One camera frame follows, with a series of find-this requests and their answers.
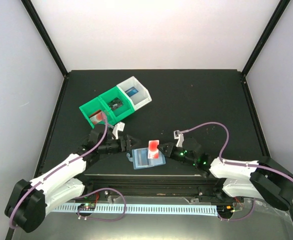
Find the black table surface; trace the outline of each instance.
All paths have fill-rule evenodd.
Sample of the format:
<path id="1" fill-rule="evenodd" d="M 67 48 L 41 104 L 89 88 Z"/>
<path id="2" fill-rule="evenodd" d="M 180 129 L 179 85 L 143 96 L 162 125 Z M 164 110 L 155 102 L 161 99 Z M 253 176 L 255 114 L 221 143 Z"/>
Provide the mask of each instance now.
<path id="1" fill-rule="evenodd" d="M 171 70 L 73 70 L 58 113 L 42 173 L 61 163 L 90 133 L 91 126 L 79 106 L 135 76 L 149 91 L 152 102 L 123 119 L 124 132 L 141 140 L 175 142 L 174 130 L 186 130 L 205 122 L 220 122 L 229 130 L 230 139 L 223 157 L 254 160 L 262 155 L 240 73 L 228 69 Z M 208 125 L 186 133 L 204 150 L 218 156 L 226 140 L 220 126 Z M 133 169 L 125 153 L 103 156 L 86 174 L 101 175 L 196 175 L 191 166 L 171 159 L 165 165 Z"/>

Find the purple cable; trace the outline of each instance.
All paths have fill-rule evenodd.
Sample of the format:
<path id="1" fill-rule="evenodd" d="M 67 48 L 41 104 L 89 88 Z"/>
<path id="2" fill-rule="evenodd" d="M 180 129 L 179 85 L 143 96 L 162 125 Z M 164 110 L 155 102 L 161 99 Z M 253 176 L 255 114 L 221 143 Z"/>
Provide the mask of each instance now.
<path id="1" fill-rule="evenodd" d="M 81 159 L 81 158 L 85 157 L 86 155 L 92 153 L 95 149 L 97 149 L 97 147 L 99 147 L 99 145 L 102 143 L 103 139 L 106 137 L 107 132 L 108 132 L 108 125 L 109 125 L 109 124 L 108 124 L 108 118 L 107 118 L 107 116 L 106 116 L 106 114 L 105 114 L 104 112 L 102 112 L 102 114 L 103 114 L 103 118 L 104 118 L 104 122 L 105 122 L 105 128 L 104 128 L 104 132 L 103 132 L 103 135 L 102 135 L 101 139 L 100 139 L 100 140 L 97 142 L 97 144 L 96 144 L 94 147 L 92 147 L 89 151 L 87 151 L 87 152 L 83 153 L 82 155 L 77 156 L 76 158 L 70 160 L 70 161 L 68 162 L 69 164 L 71 164 L 71 163 L 75 162 L 76 160 Z M 49 177 L 51 177 L 53 174 L 55 174 L 57 171 L 59 171 L 60 169 L 64 168 L 65 166 L 67 166 L 67 164 L 63 164 L 63 165 L 59 166 L 57 169 L 53 170 L 53 171 L 50 172 L 48 175 L 46 175 L 46 176 L 43 178 L 43 180 L 44 180 L 44 181 L 47 180 Z"/>
<path id="2" fill-rule="evenodd" d="M 101 137 L 101 139 L 97 142 L 97 144 L 92 147 L 89 151 L 85 152 L 84 154 L 82 154 L 81 156 L 77 156 L 76 158 L 70 160 L 68 163 L 73 163 L 74 161 L 85 157 L 86 155 L 90 154 L 91 152 L 93 152 L 95 149 L 97 149 L 97 147 L 102 143 L 103 139 L 106 137 L 107 132 L 108 132 L 108 118 L 106 116 L 106 114 L 104 112 L 103 113 L 103 118 L 104 118 L 104 122 L 105 122 L 105 128 L 104 128 L 104 132 L 103 135 Z M 67 166 L 67 164 L 62 164 L 61 166 L 59 166 L 57 169 L 55 169 L 54 171 L 50 172 L 47 176 L 45 176 L 43 178 L 43 181 L 47 180 L 50 176 L 52 176 L 54 173 L 56 173 L 57 171 L 59 171 L 60 169 L 64 168 L 65 166 Z M 27 196 L 34 190 L 36 189 L 37 186 L 39 186 L 40 184 L 42 184 L 41 181 L 39 181 L 37 184 L 35 184 L 33 187 L 31 187 L 22 197 L 21 199 L 17 202 L 15 208 L 13 209 L 11 215 L 10 215 L 10 219 L 9 219 L 9 227 L 11 229 L 16 229 L 18 228 L 17 226 L 13 225 L 13 218 L 17 212 L 17 210 L 19 209 L 20 205 L 22 204 L 22 202 L 27 198 Z"/>
<path id="3" fill-rule="evenodd" d="M 98 190 L 92 191 L 92 192 L 90 192 L 90 193 L 88 193 L 88 194 L 85 194 L 85 195 L 83 195 L 83 196 L 75 197 L 75 198 L 73 198 L 73 199 L 82 199 L 82 198 L 85 198 L 85 197 L 90 196 L 90 195 L 92 195 L 92 194 L 96 194 L 96 193 L 98 193 L 98 192 L 101 192 L 101 191 L 103 191 L 103 190 L 110 190 L 110 191 L 116 192 L 117 194 L 119 194 L 119 195 L 121 196 L 121 198 L 123 199 L 123 203 L 124 203 L 124 210 L 123 210 L 123 213 L 122 213 L 119 217 L 114 218 L 114 219 L 103 219 L 103 218 L 97 218 L 97 217 L 84 217 L 84 216 L 81 216 L 81 215 L 80 215 L 80 210 L 82 209 L 82 208 L 80 208 L 80 209 L 77 211 L 77 215 L 78 215 L 79 218 L 87 218 L 87 219 L 92 219 L 92 220 L 97 220 L 97 221 L 102 221 L 102 222 L 115 222 L 115 221 L 118 221 L 118 220 L 120 220 L 120 219 L 122 219 L 122 218 L 124 217 L 124 215 L 125 215 L 125 213 L 126 213 L 126 210 L 127 210 L 127 201 L 126 201 L 125 197 L 122 195 L 122 193 L 119 192 L 119 191 L 116 190 L 116 189 L 113 189 L 113 188 L 110 188 L 110 187 L 104 187 L 104 188 L 100 188 L 100 189 L 98 189 Z"/>
<path id="4" fill-rule="evenodd" d="M 253 214 L 253 212 L 255 211 L 255 208 L 256 208 L 256 199 L 253 198 L 252 208 L 251 208 L 250 212 L 247 215 L 245 215 L 243 217 L 240 217 L 240 218 L 237 218 L 237 219 L 222 218 L 220 216 L 220 214 L 217 214 L 217 216 L 221 219 L 221 221 L 238 222 L 238 221 L 242 221 L 242 220 L 247 219 L 248 217 L 250 217 Z"/>
<path id="5" fill-rule="evenodd" d="M 21 199 L 17 202 L 15 208 L 13 209 L 11 215 L 10 215 L 10 219 L 9 219 L 9 226 L 11 229 L 17 229 L 18 226 L 14 226 L 13 225 L 13 218 L 17 213 L 18 208 L 20 207 L 20 205 L 22 204 L 22 202 L 26 199 L 26 197 L 34 190 L 36 189 L 37 186 L 39 186 L 42 182 L 38 182 L 37 184 L 35 184 L 33 187 L 31 187 L 29 190 L 27 190 L 27 192 L 21 197 Z"/>
<path id="6" fill-rule="evenodd" d="M 203 126 L 206 126 L 206 125 L 211 125 L 211 124 L 214 124 L 214 125 L 219 125 L 221 127 L 224 128 L 225 132 L 226 132 L 226 140 L 225 140 L 225 143 L 223 145 L 223 147 L 221 148 L 220 150 L 220 153 L 218 155 L 220 161 L 223 163 L 223 164 L 228 164 L 228 165 L 233 165 L 233 166 L 240 166 L 240 167 L 249 167 L 249 168 L 259 168 L 259 169 L 264 169 L 264 170 L 268 170 L 270 172 L 273 172 L 275 174 L 279 174 L 281 175 L 282 177 L 288 179 L 289 181 L 291 181 L 293 183 L 293 178 L 290 177 L 289 175 L 281 172 L 281 171 L 278 171 L 278 170 L 275 170 L 273 168 L 270 168 L 270 167 L 267 167 L 267 166 L 262 166 L 262 165 L 255 165 L 255 164 L 246 164 L 246 163 L 237 163 L 237 162 L 229 162 L 229 161 L 226 161 L 226 160 L 223 160 L 222 159 L 222 153 L 223 151 L 225 150 L 228 142 L 229 142 L 229 131 L 227 129 L 227 127 L 225 125 L 223 125 L 222 123 L 220 122 L 216 122 L 216 121 L 209 121 L 209 122 L 205 122 L 205 123 L 202 123 L 198 126 L 195 126 L 191 129 L 187 129 L 187 130 L 184 130 L 184 131 L 180 131 L 180 133 L 184 134 L 184 133 L 189 133 L 195 129 L 198 129 L 200 127 L 203 127 Z"/>

